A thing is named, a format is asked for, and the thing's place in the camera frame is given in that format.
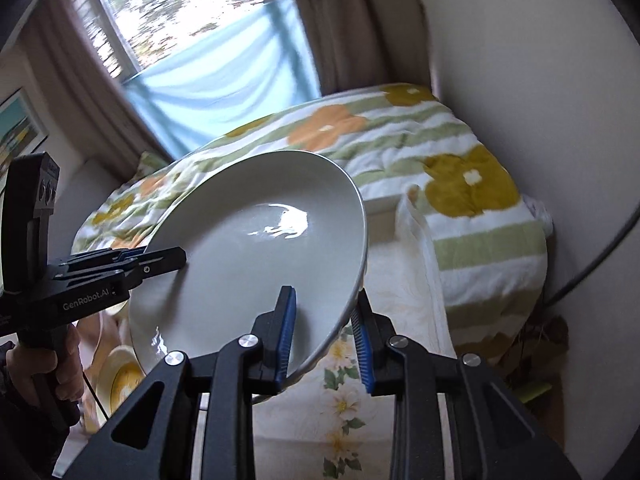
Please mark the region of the person's left hand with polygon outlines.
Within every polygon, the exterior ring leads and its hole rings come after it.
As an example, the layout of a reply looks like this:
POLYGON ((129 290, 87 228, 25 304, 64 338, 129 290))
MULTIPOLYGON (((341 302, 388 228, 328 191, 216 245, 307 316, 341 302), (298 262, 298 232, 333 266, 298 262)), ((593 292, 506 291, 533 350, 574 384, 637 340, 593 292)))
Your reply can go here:
POLYGON ((79 354, 80 338, 71 325, 65 339, 64 361, 58 364, 54 351, 29 349, 22 344, 6 352, 6 369, 16 391, 30 405, 38 406, 39 398, 32 378, 55 372, 58 386, 55 395, 60 400, 78 401, 84 392, 84 378, 79 354))

